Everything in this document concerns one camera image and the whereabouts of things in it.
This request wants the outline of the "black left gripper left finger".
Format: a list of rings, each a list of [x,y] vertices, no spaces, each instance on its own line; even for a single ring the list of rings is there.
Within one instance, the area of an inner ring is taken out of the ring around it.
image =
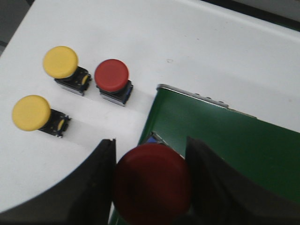
[[[0,214],[2,225],[106,225],[112,204],[116,141],[103,139],[66,178]]]

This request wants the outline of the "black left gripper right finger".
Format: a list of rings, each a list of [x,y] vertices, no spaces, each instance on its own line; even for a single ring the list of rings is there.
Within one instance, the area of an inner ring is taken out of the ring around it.
[[[203,141],[187,138],[192,215],[202,225],[298,225],[300,206],[255,184]]]

